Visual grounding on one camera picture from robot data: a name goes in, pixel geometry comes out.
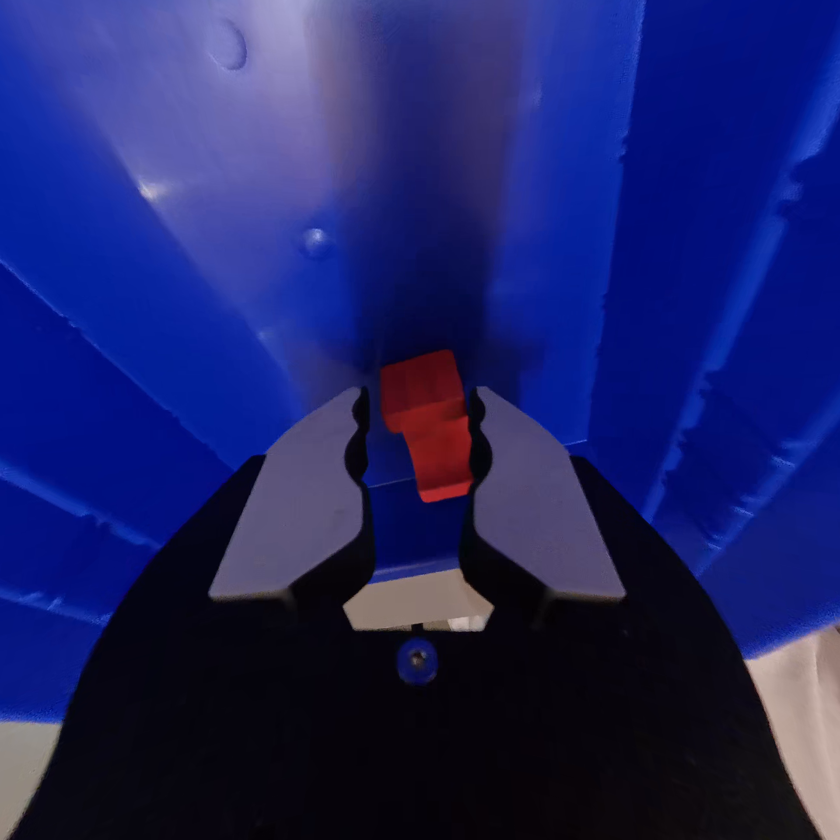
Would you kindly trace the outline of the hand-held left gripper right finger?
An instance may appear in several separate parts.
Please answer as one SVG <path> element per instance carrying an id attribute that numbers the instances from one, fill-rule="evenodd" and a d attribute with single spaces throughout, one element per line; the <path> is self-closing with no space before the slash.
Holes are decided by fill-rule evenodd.
<path id="1" fill-rule="evenodd" d="M 459 548 L 467 583 L 499 613 L 616 605 L 625 587 L 566 447 L 489 387 L 469 397 L 474 481 Z"/>

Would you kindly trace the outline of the blue plastic storage bin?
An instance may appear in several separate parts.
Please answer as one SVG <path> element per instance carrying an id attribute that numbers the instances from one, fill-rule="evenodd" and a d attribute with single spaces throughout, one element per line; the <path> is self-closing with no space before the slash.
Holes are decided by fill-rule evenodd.
<path id="1" fill-rule="evenodd" d="M 247 457 L 451 350 L 741 651 L 838 623 L 838 2 L 2 2 L 2 722 Z"/>

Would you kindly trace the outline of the red wooden arch block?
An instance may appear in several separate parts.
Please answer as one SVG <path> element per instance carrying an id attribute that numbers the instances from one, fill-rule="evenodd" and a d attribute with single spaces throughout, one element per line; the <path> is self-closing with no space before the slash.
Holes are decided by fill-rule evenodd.
<path id="1" fill-rule="evenodd" d="M 380 371 L 381 414 L 403 436 L 423 502 L 464 497 L 473 483 L 466 394 L 451 350 L 425 353 Z"/>

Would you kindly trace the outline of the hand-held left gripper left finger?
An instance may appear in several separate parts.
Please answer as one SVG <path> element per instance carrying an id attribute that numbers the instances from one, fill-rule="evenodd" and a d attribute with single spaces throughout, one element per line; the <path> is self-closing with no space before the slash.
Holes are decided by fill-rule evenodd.
<path id="1" fill-rule="evenodd" d="M 351 387 L 270 446 L 208 594 L 299 611 L 344 604 L 370 580 L 375 549 L 363 482 L 371 402 Z"/>

